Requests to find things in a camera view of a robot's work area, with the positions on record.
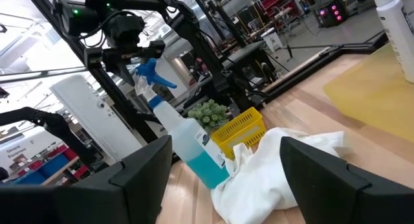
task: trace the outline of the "blue spray trigger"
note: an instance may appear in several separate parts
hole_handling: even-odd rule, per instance
[[[160,75],[155,72],[155,66],[157,64],[157,60],[151,58],[148,60],[147,63],[141,64],[135,68],[135,74],[137,76],[145,76],[147,78],[148,85],[152,85],[153,83],[165,85],[166,87],[170,88],[177,88],[177,85],[163,79]]]

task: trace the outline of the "blue liquid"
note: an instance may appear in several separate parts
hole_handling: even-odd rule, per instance
[[[226,166],[220,167],[203,151],[199,156],[187,162],[187,165],[201,179],[207,188],[213,189],[229,177]]]

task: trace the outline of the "yellow mat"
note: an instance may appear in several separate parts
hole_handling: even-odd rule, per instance
[[[390,44],[329,82],[324,91],[344,115],[414,142],[414,84],[404,79]]]

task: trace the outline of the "blue bin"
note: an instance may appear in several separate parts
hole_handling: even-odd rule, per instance
[[[22,180],[18,181],[19,185],[40,185],[45,182],[46,178],[41,175],[39,172],[33,172],[30,175],[24,177]]]
[[[46,164],[39,168],[38,172],[40,172],[44,177],[49,178],[68,163],[69,160],[64,156],[64,154],[60,154],[49,162],[46,162]]]

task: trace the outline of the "table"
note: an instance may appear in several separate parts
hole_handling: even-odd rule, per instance
[[[323,92],[333,78],[366,58],[343,55],[290,89],[261,111],[267,128],[286,127],[309,134],[345,131],[354,153],[350,163],[414,188],[414,144],[343,116]],[[182,162],[171,169],[158,224],[225,224],[212,206],[210,192]],[[299,208],[275,210],[264,224],[304,224]]]
[[[341,113],[414,142],[414,84],[404,78],[390,43],[324,90]]]

